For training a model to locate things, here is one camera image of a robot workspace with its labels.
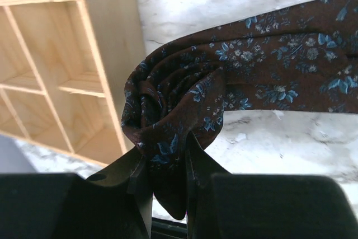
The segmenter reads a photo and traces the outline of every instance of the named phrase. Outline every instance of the light wood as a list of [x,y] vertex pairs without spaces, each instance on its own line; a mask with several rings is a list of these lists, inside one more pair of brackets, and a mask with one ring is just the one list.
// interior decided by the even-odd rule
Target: light wood
[[124,84],[145,57],[136,0],[0,0],[0,133],[106,165],[131,148]]

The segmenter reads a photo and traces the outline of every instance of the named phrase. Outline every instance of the white marble countertop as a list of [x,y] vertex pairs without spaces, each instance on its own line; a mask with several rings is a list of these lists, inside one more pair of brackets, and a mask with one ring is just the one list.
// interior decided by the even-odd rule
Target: white marble countertop
[[[212,26],[308,0],[138,0],[147,53]],[[18,142],[40,172],[100,169]],[[282,111],[225,113],[224,128],[207,149],[230,172],[314,174],[334,178],[358,216],[358,115]],[[153,215],[170,217],[154,204]]]

